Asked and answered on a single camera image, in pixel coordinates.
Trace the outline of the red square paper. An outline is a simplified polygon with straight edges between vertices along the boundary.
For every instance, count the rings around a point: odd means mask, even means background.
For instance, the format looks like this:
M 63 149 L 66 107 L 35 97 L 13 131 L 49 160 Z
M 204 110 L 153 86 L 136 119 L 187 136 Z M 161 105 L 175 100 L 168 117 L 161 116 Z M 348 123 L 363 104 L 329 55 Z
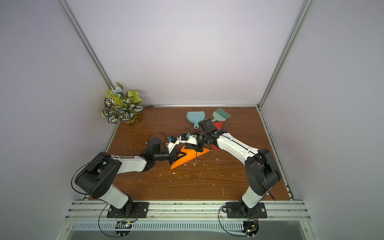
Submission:
M 214 126 L 217 128 L 217 130 L 220 130 L 223 126 L 223 121 L 221 122 L 215 122 L 213 123 Z M 215 152 L 218 150 L 218 147 L 215 145 L 215 144 L 211 144 L 211 146 L 213 147 L 213 149 L 215 150 Z

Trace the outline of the aluminium front rail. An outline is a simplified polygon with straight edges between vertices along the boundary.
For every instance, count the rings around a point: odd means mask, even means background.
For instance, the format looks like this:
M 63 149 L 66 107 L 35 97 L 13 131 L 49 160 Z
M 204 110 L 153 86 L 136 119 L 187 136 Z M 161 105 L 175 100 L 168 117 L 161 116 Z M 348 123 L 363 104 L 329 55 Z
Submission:
M 146 218 L 131 218 L 145 221 L 216 221 L 227 220 L 222 211 L 227 201 L 139 201 L 148 202 Z M 310 221 L 311 217 L 303 201 L 262 201 L 267 215 L 265 221 Z M 74 201 L 65 216 L 66 220 L 122 220 L 107 218 L 109 205 L 102 201 Z

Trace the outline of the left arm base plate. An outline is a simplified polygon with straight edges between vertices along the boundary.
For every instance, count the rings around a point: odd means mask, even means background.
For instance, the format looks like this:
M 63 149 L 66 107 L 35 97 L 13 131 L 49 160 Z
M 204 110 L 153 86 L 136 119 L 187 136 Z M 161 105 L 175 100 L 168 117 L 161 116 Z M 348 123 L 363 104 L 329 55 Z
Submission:
M 121 209 L 110 206 L 107 218 L 146 218 L 148 209 L 148 202 L 128 201 Z

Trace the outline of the left connector board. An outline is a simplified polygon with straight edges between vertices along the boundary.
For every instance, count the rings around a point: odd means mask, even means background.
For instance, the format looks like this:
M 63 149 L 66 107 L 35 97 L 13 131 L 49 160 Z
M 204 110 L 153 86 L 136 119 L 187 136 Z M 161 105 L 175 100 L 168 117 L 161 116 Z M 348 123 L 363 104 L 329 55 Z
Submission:
M 115 225 L 115 233 L 118 238 L 124 238 L 127 236 L 133 227 L 133 223 L 127 221 L 119 221 Z

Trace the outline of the connector board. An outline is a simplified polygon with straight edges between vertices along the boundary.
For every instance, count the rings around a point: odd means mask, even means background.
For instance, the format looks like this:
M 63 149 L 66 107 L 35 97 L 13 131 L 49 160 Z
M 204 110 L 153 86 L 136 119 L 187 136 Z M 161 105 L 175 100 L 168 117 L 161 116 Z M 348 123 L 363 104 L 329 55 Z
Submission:
M 247 238 L 255 238 L 255 235 L 259 232 L 260 225 L 257 219 L 248 219 L 243 222 L 243 232 Z
M 115 225 L 115 233 L 118 238 L 124 238 L 127 236 L 133 227 L 133 223 L 127 221 L 119 221 Z

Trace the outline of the orange square paper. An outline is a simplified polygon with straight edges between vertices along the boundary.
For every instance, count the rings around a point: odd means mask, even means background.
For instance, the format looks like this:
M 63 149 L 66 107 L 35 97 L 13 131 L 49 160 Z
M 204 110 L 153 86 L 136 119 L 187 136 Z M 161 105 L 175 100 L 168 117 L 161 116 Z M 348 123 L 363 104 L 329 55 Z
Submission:
M 187 155 L 181 159 L 178 159 L 173 165 L 171 165 L 171 170 L 186 164 L 187 162 L 196 159 L 197 157 L 201 157 L 202 155 L 208 154 L 210 152 L 209 149 L 204 148 L 204 151 L 201 153 L 196 152 L 193 149 L 186 149 L 186 147 L 181 148 L 181 152 L 187 153 Z

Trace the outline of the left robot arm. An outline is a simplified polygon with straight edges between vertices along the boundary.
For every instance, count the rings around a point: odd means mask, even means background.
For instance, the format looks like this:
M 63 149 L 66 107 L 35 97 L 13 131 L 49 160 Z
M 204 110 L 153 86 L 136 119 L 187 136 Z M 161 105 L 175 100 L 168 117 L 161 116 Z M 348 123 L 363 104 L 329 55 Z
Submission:
M 157 161 L 175 163 L 187 155 L 176 149 L 181 143 L 186 142 L 172 138 L 165 145 L 161 139 L 152 138 L 147 142 L 147 148 L 134 157 L 117 157 L 101 152 L 76 175 L 74 183 L 91 198 L 102 200 L 109 204 L 112 210 L 118 210 L 128 216 L 133 211 L 133 200 L 113 185 L 116 176 L 130 172 L 146 172 Z

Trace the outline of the potted artificial plant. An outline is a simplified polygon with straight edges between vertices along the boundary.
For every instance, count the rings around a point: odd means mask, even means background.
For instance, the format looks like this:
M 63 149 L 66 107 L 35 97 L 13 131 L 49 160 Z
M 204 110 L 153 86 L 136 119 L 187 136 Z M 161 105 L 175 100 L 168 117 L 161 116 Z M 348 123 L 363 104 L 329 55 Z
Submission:
M 115 87 L 105 91 L 102 118 L 106 118 L 110 124 L 126 123 L 136 125 L 143 119 L 142 99 L 136 90 L 124 92 L 124 87 L 116 82 Z

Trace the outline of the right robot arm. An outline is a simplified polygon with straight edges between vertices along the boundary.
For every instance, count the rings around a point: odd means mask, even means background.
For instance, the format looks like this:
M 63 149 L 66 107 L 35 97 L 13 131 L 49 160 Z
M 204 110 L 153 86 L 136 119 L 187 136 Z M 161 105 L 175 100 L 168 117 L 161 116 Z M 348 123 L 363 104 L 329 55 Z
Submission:
M 203 133 L 192 135 L 197 140 L 196 150 L 202 150 L 207 144 L 213 145 L 228 152 L 245 166 L 249 187 L 240 198 L 236 210 L 244 217 L 252 216 L 266 193 L 282 179 L 273 154 L 266 148 L 259 150 L 241 142 L 224 129 L 217 129 L 210 118 L 200 121 L 199 126 Z

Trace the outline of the light blue dustpan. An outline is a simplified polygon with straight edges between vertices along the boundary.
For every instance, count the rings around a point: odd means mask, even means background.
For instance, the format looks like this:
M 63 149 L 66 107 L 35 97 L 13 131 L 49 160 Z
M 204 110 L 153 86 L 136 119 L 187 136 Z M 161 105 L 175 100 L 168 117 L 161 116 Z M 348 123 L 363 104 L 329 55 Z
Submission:
M 194 125 L 194 129 L 198 129 L 199 122 L 203 121 L 206 118 L 206 113 L 204 111 L 200 112 L 187 112 L 187 120 Z

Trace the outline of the right connector board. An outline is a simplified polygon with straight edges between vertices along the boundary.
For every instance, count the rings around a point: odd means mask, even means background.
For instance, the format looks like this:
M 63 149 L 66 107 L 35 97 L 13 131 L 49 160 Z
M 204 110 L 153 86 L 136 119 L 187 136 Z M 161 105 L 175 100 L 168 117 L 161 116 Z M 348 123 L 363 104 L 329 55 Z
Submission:
M 243 232 L 247 238 L 255 238 L 255 235 L 259 232 L 260 225 L 257 219 L 248 219 L 243 222 Z

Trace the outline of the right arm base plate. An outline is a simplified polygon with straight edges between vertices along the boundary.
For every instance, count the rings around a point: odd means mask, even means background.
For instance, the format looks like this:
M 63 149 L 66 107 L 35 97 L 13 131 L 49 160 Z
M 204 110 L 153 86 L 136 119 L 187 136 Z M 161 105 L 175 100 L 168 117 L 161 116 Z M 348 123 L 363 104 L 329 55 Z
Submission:
M 268 217 L 264 203 L 257 203 L 255 207 L 248 208 L 240 202 L 227 202 L 222 211 L 227 214 L 227 218 L 229 219 L 266 219 Z

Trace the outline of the green hand brush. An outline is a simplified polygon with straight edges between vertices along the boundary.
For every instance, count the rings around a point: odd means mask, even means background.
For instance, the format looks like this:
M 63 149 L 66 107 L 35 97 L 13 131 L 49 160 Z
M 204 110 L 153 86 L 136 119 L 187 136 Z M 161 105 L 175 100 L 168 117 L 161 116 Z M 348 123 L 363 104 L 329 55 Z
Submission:
M 213 113 L 212 113 L 213 120 L 212 122 L 225 122 L 228 120 L 231 115 L 224 111 L 222 108 L 217 108 Z

